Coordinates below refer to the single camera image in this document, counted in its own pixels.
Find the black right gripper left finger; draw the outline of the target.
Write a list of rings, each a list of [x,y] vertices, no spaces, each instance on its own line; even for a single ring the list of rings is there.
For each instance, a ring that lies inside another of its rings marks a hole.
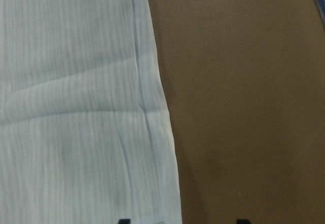
[[[118,224],[131,224],[131,220],[130,219],[120,219],[118,221]]]

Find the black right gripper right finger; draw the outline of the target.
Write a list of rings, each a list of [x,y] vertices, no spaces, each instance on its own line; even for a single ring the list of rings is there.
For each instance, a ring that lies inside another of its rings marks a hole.
[[[236,224],[248,224],[248,219],[237,219]]]

